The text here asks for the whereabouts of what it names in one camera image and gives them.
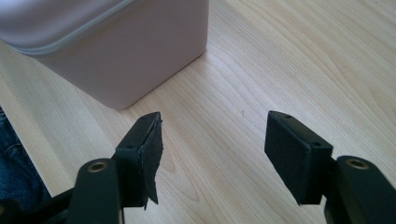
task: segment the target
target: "metal screw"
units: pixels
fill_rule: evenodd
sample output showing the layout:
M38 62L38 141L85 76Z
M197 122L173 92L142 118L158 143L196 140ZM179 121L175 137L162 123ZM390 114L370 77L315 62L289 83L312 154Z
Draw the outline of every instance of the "metal screw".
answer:
M370 168L370 166L366 162L360 161L357 159L346 160L346 164L352 166L355 169L359 169L359 170L368 170Z
M97 172L101 172L101 171L105 170L106 168L107 168L107 163L98 161L98 162L90 165L90 167L88 167L88 171L90 173L97 173Z

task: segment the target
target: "black plastic arm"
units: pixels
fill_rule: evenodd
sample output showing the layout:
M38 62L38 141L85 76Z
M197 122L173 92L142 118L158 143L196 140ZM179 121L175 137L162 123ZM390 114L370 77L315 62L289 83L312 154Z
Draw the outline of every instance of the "black plastic arm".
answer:
M163 154L159 112L137 120L111 159L85 163L76 185L48 202L22 212L12 200L0 201L0 224L124 223L124 207L158 203L155 175Z
M332 145L294 117L268 113L265 153L297 204L327 198L328 223L396 223L396 190L371 162L332 159Z

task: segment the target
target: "clamp jaw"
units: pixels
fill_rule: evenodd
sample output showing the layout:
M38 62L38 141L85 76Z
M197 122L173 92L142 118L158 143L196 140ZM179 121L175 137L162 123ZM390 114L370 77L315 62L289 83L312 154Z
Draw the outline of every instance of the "clamp jaw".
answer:
M371 162L332 159L332 145L299 120L268 113L265 153L297 204L327 198L328 223L396 223L396 190Z
M158 203L155 175L163 154L160 112L137 120L111 159L85 163L76 185L48 202L22 212L18 203L0 201L0 223L124 223L124 207Z

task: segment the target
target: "light wood grain surface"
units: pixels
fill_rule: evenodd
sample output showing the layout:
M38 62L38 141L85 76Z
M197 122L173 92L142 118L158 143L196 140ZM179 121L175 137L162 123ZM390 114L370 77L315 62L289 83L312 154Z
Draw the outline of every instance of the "light wood grain surface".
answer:
M264 154L269 110L396 186L394 0L211 0L206 52L121 111L4 43L0 57L0 104L52 195L161 111L160 204L127 223L325 223L325 200L299 207Z

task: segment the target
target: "blue jeans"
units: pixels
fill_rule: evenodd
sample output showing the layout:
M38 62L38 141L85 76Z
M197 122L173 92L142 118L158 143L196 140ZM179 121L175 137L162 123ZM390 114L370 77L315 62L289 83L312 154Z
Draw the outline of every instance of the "blue jeans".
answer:
M0 200L4 199L27 210L50 195L0 107Z

